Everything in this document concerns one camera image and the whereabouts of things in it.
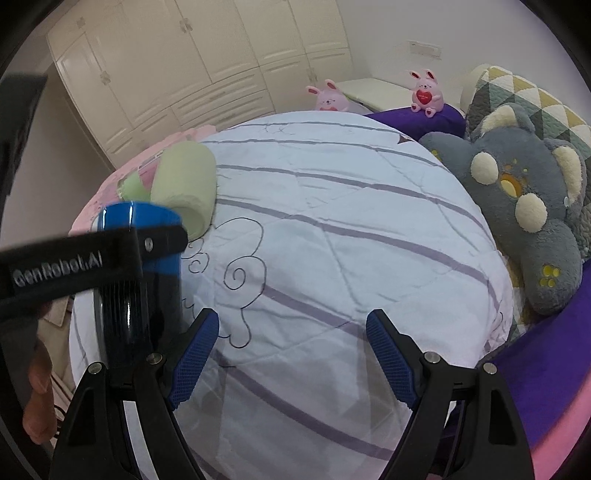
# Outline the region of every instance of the blue cup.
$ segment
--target blue cup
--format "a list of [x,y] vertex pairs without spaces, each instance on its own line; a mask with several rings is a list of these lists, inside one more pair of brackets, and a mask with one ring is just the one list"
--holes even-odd
[[[98,230],[181,225],[170,209],[144,202],[109,205]],[[180,254],[144,262],[142,280],[120,281],[95,290],[100,359],[108,368],[126,367],[162,351],[181,333]]]

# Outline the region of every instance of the drawer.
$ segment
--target drawer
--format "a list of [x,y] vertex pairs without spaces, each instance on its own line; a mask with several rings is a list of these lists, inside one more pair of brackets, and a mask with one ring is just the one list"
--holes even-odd
[[274,113],[274,108],[271,97],[267,91],[263,91],[253,93],[223,107],[216,108],[184,124],[182,129],[187,130],[202,125],[213,125],[220,132],[226,128],[234,127],[235,125],[272,113]]
[[266,88],[260,69],[252,69],[189,95],[175,103],[172,109],[178,121],[184,125],[216,108],[223,107],[227,103]]
[[47,34],[55,60],[88,29],[108,17],[121,0],[81,0],[61,17]]
[[180,131],[180,123],[174,116],[172,109],[167,108],[136,128],[134,136],[142,142],[145,148],[148,148]]
[[117,146],[107,150],[107,156],[115,168],[121,168],[129,160],[145,150],[144,142],[138,139],[133,132]]

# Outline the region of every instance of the white wardrobe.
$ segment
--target white wardrobe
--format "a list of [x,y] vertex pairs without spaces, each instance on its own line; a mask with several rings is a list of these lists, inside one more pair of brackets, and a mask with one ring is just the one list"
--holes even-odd
[[336,0],[81,0],[47,40],[115,167],[187,128],[312,109],[307,85],[353,76]]

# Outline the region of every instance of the light green towel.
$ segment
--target light green towel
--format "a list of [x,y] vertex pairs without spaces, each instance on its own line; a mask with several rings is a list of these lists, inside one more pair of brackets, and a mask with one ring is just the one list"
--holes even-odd
[[186,141],[162,154],[150,201],[177,212],[192,241],[211,224],[216,192],[216,159],[212,151],[203,144]]
[[150,193],[144,187],[137,170],[126,176],[119,182],[117,194],[121,200],[126,202],[149,202]]

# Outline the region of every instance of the finger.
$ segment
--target finger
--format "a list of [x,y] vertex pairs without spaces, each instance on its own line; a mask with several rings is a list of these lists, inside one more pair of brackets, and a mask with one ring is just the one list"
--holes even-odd
[[57,417],[53,406],[53,390],[44,394],[33,392],[22,416],[22,426],[31,440],[40,445],[57,432]]
[[37,341],[35,354],[29,366],[29,382],[37,393],[45,393],[51,384],[51,370],[53,364],[43,342]]

